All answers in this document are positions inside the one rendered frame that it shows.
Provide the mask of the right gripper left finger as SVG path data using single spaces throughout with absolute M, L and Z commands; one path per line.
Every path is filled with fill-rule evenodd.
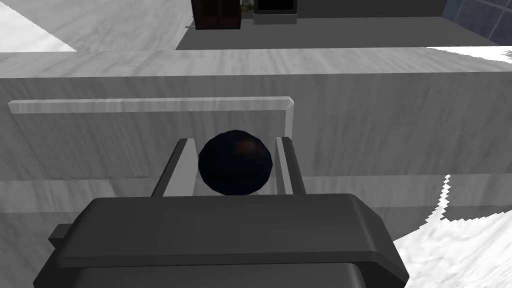
M 198 153 L 193 138 L 181 138 L 151 194 L 151 197 L 188 197 L 194 193 Z

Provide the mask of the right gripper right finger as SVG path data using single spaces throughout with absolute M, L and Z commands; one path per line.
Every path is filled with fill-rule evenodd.
M 306 194 L 294 145 L 289 137 L 275 139 L 274 168 L 278 195 Z

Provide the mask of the black appliance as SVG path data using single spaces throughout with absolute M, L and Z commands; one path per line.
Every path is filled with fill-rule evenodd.
M 295 25 L 298 0 L 254 0 L 254 25 Z

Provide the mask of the black round knob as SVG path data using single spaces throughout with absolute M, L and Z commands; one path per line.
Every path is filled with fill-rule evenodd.
M 198 171 L 213 191 L 251 195 L 267 184 L 273 169 L 269 149 L 252 134 L 229 130 L 211 138 L 198 155 Z

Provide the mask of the dark brown cabinet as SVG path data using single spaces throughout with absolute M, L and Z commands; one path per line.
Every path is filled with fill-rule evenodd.
M 190 0 L 197 30 L 238 30 L 241 28 L 240 0 Z

